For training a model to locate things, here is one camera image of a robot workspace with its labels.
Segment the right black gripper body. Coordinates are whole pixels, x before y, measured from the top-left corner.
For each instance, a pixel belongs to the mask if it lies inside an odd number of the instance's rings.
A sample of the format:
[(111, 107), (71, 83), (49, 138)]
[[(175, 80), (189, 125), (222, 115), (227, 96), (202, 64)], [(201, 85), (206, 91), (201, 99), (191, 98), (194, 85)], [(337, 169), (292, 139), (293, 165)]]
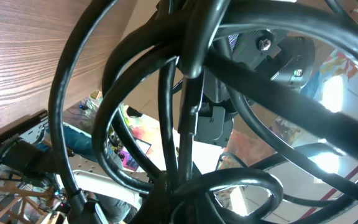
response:
[[(289, 36), (285, 30), (255, 30), (214, 43), (222, 51), (228, 45), (235, 62), (289, 88), (300, 90), (311, 78), (315, 45), (310, 37)], [(206, 70), (195, 141), (226, 146), (233, 131), (257, 138), (238, 115), (224, 83)]]

